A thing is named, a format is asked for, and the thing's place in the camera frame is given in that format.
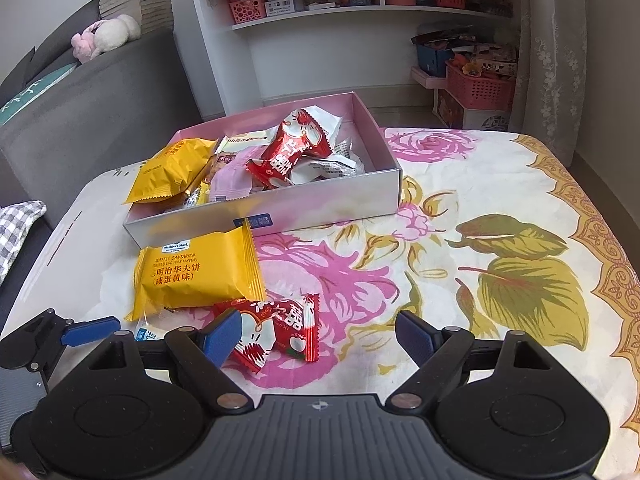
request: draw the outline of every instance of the pink plush toy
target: pink plush toy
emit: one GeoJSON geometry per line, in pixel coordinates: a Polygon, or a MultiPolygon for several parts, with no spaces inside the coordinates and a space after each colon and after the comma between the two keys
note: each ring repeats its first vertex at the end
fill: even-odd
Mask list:
{"type": "Polygon", "coordinates": [[[103,52],[123,46],[127,41],[138,40],[140,35],[138,22],[121,14],[114,20],[100,20],[89,25],[82,34],[71,38],[71,46],[74,57],[84,64],[103,52]]]}

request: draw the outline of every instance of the pink snack package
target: pink snack package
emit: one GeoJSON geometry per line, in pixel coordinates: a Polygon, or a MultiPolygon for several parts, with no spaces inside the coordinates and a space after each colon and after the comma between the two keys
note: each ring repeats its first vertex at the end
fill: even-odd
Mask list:
{"type": "Polygon", "coordinates": [[[263,151],[264,146],[251,146],[238,153],[223,153],[225,164],[211,179],[209,201],[222,202],[249,196],[254,187],[254,179],[246,164],[263,151]]]}

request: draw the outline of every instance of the tablecloth border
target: tablecloth border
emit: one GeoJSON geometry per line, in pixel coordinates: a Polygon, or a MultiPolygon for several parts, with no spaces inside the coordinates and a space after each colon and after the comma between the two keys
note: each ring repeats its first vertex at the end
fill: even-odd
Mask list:
{"type": "MultiPolygon", "coordinates": [[[[602,263],[600,281],[591,292],[604,300],[622,318],[620,342],[612,357],[628,359],[636,381],[640,384],[640,282],[624,249],[586,193],[542,142],[526,135],[519,135],[513,142],[525,146],[537,155],[529,167],[541,170],[555,180],[556,186],[548,193],[563,200],[578,213],[578,226],[570,238],[587,247],[602,263]]],[[[621,428],[635,431],[640,445],[638,390],[636,406],[621,428]]],[[[636,471],[640,472],[640,453],[636,471]]]]}

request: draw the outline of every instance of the white plush toy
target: white plush toy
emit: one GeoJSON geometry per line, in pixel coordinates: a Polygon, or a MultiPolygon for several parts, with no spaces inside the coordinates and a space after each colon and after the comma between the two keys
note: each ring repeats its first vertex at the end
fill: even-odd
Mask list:
{"type": "Polygon", "coordinates": [[[114,20],[100,20],[87,27],[82,35],[71,38],[74,57],[80,63],[100,56],[103,52],[115,50],[127,41],[138,40],[142,35],[138,22],[127,14],[114,20]]]}

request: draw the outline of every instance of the floor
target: floor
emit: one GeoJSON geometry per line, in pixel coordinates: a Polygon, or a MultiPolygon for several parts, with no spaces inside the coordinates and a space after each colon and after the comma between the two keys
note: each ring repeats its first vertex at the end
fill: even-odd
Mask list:
{"type": "MultiPolygon", "coordinates": [[[[440,120],[427,107],[371,108],[370,111],[376,122],[382,127],[442,128],[440,120]]],[[[631,265],[638,272],[640,270],[640,228],[638,225],[607,185],[577,153],[569,172],[600,211],[624,248],[631,265]]]]}

